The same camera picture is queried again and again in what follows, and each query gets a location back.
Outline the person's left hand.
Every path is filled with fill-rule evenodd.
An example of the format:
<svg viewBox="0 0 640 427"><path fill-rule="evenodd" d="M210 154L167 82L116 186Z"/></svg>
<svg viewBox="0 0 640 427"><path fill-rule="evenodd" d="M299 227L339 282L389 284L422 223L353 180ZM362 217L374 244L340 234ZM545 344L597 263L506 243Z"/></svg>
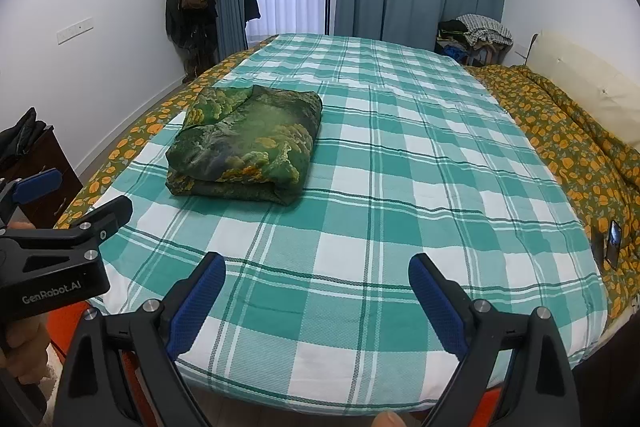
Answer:
<svg viewBox="0 0 640 427"><path fill-rule="evenodd" d="M48 373L47 314L36 315L6 328L9 353L1 352L1 367L23 385L39 384Z"/></svg>

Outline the person's finger tip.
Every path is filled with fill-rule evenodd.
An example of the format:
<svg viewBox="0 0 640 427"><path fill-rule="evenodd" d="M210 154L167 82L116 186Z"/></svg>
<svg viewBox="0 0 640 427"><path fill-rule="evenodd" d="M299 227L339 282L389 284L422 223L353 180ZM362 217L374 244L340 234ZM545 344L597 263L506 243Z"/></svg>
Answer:
<svg viewBox="0 0 640 427"><path fill-rule="evenodd" d="M407 424L394 411L385 411L375 416L371 427L407 427Z"/></svg>

